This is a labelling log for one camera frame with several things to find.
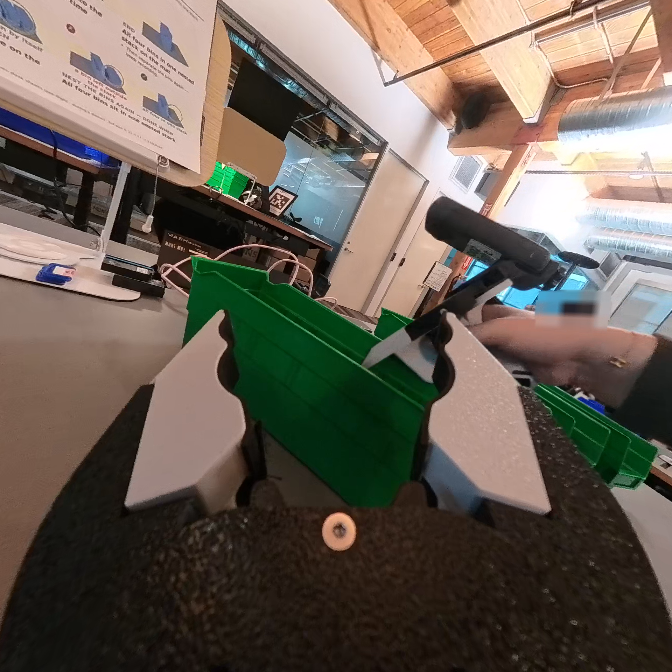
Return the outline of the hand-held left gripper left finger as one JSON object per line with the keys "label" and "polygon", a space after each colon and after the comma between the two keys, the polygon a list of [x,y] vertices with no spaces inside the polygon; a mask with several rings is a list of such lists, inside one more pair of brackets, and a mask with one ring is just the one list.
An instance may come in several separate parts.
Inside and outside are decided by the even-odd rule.
{"label": "hand-held left gripper left finger", "polygon": [[128,511],[196,499],[219,513],[245,505],[267,478],[261,425],[235,394],[234,345],[231,317],[220,310],[155,377]]}

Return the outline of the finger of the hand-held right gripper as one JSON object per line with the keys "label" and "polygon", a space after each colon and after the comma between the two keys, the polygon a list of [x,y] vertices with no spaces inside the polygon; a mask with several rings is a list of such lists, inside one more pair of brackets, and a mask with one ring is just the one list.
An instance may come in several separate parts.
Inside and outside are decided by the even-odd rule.
{"label": "finger of the hand-held right gripper", "polygon": [[423,382],[433,383],[433,373],[438,351],[429,335],[412,341],[398,352],[399,360],[412,370]]}
{"label": "finger of the hand-held right gripper", "polygon": [[436,330],[444,313],[463,319],[480,307],[491,295],[496,295],[504,286],[511,286],[513,264],[494,264],[474,278],[465,281],[450,292],[445,300],[421,317],[383,339],[368,352],[362,366],[370,369],[399,354],[412,343]]}

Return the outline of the stack of blue bins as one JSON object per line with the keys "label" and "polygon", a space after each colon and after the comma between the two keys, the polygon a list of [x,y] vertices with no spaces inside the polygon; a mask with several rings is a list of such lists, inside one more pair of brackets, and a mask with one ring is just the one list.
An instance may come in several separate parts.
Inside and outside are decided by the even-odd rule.
{"label": "stack of blue bins", "polygon": [[50,130],[46,126],[42,126],[36,122],[32,122],[20,115],[10,112],[5,108],[1,108],[1,126],[38,140],[43,144],[56,147],[59,151],[77,157],[84,161],[92,161],[103,167],[112,169],[119,168],[121,162],[100,150],[84,145],[83,143],[73,140],[63,134]]}

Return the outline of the white door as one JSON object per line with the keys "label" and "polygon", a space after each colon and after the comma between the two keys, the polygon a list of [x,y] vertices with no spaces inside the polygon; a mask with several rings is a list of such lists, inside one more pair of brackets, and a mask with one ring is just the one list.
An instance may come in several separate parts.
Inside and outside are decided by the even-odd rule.
{"label": "white door", "polygon": [[329,274],[327,295],[338,307],[364,311],[426,187],[424,176],[384,152]]}
{"label": "white door", "polygon": [[391,263],[390,278],[385,279],[362,312],[379,316],[386,308],[402,316],[412,317],[427,291],[425,278],[439,262],[449,246],[425,231],[422,220],[405,252]]}

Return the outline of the black round ceiling fixture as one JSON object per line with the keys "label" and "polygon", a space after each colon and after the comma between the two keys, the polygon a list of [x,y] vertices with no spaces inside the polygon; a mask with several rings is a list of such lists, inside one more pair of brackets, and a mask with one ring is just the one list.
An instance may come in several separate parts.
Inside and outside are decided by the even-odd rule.
{"label": "black round ceiling fixture", "polygon": [[491,106],[492,100],[487,91],[477,91],[469,95],[456,116],[454,133],[458,135],[464,130],[478,128],[488,116]]}

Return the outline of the white tray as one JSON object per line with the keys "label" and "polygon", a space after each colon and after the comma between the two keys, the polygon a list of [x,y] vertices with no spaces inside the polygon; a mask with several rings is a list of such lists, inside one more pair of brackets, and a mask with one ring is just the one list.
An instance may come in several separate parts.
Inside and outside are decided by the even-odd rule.
{"label": "white tray", "polygon": [[[81,246],[1,224],[1,277],[117,302],[138,300],[138,292],[112,285],[113,273],[101,269],[102,260],[102,252],[88,243]],[[65,286],[38,283],[40,268],[54,263],[75,266],[74,279]]]}

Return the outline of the black box blue stripe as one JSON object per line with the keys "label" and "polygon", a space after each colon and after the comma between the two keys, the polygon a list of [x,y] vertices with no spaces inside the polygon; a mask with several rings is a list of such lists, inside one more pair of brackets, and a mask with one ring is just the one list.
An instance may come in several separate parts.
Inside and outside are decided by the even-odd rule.
{"label": "black box blue stripe", "polygon": [[113,255],[105,255],[101,263],[101,270],[139,281],[150,281],[155,276],[153,267]]}

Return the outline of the wooden top desk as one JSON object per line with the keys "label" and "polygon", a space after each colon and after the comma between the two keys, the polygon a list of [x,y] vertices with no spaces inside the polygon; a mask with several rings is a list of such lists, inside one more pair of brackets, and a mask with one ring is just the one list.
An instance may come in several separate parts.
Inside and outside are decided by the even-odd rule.
{"label": "wooden top desk", "polygon": [[[66,225],[99,236],[89,224],[94,186],[98,182],[114,185],[121,168],[115,159],[96,161],[83,159],[63,151],[58,143],[42,142],[15,130],[1,127],[1,170],[14,172],[32,186],[28,193],[39,196],[38,203],[48,214],[60,213]],[[67,205],[68,171],[79,173],[80,182],[75,203]]]}
{"label": "wooden top desk", "polygon": [[204,185],[187,188],[160,179],[157,197],[154,214],[160,228],[173,231],[169,225],[180,222],[187,237],[220,249],[223,242],[254,236],[295,253],[316,250],[317,271],[327,275],[331,270],[333,246],[301,224],[255,210]]}

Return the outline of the black ceiling pipe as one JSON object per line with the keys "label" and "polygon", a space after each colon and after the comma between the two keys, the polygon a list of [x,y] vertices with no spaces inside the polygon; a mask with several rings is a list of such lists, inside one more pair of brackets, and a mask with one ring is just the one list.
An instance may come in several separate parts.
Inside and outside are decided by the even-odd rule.
{"label": "black ceiling pipe", "polygon": [[569,4],[567,4],[566,7],[563,7],[562,9],[559,9],[553,13],[544,15],[534,21],[530,21],[523,26],[511,29],[496,37],[489,38],[478,44],[459,50],[458,52],[445,56],[437,61],[423,65],[416,70],[409,71],[404,74],[397,73],[391,79],[384,80],[383,86],[385,88],[389,88],[393,85],[396,85],[397,83],[419,77],[436,69],[441,69],[449,64],[457,63],[458,61],[462,61],[475,54],[480,54],[486,49],[495,46],[501,46],[502,44],[510,42],[516,38],[539,32],[542,29],[550,28],[550,26],[553,26],[554,24],[562,21],[576,23],[578,19],[581,18],[582,14],[588,14],[588,12],[591,12],[593,9],[597,9],[602,4],[608,4],[608,16],[606,19],[610,20],[612,18],[611,15],[614,14],[614,12],[623,13],[626,9],[637,11],[642,9],[648,3],[648,1],[571,1]]}

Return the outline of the black cardboard box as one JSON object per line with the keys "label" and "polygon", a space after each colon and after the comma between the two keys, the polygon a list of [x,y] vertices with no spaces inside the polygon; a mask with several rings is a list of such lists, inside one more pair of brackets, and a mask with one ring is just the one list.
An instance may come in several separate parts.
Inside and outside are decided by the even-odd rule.
{"label": "black cardboard box", "polygon": [[161,239],[156,267],[170,264],[176,265],[184,259],[193,256],[203,256],[214,259],[223,252],[223,249],[206,245],[195,239],[183,236],[168,229],[164,230]]}

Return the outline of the small blue object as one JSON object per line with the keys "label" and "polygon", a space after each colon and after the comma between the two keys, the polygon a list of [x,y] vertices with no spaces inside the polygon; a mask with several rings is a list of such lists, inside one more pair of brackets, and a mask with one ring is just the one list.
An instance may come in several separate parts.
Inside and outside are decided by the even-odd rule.
{"label": "small blue object", "polygon": [[65,286],[74,279],[76,273],[77,269],[72,265],[48,264],[40,268],[35,280],[38,283]]}

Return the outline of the black panel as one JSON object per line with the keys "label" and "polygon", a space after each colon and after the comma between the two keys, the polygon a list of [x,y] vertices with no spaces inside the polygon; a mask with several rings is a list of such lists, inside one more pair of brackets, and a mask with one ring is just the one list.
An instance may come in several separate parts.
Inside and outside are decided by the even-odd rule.
{"label": "black panel", "polygon": [[303,101],[273,76],[244,58],[227,107],[238,112],[275,138],[285,141],[302,109]]}

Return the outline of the instruction poster board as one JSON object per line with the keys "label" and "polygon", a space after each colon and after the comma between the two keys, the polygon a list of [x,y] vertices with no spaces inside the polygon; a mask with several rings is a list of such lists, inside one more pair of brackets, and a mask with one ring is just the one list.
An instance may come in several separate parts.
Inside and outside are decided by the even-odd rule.
{"label": "instruction poster board", "polygon": [[1,2],[1,107],[121,162],[103,247],[130,169],[210,179],[230,66],[217,1]]}

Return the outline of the wall vent grille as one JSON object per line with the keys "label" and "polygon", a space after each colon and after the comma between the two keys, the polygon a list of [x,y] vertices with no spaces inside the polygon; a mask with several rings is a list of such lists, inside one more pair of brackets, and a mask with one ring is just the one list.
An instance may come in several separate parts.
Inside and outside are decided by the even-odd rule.
{"label": "wall vent grille", "polygon": [[483,161],[478,156],[458,156],[450,174],[450,181],[464,193],[468,193],[473,190],[474,184],[482,176],[483,170]]}

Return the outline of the wooden post red signs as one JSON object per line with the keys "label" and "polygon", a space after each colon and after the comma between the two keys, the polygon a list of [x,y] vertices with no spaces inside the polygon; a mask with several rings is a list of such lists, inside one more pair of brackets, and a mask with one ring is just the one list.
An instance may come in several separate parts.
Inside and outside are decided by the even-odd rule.
{"label": "wooden post red signs", "polygon": [[498,216],[513,195],[520,179],[537,153],[538,149],[535,144],[519,145],[511,151],[492,190],[483,203],[480,211],[481,215],[497,221]]}

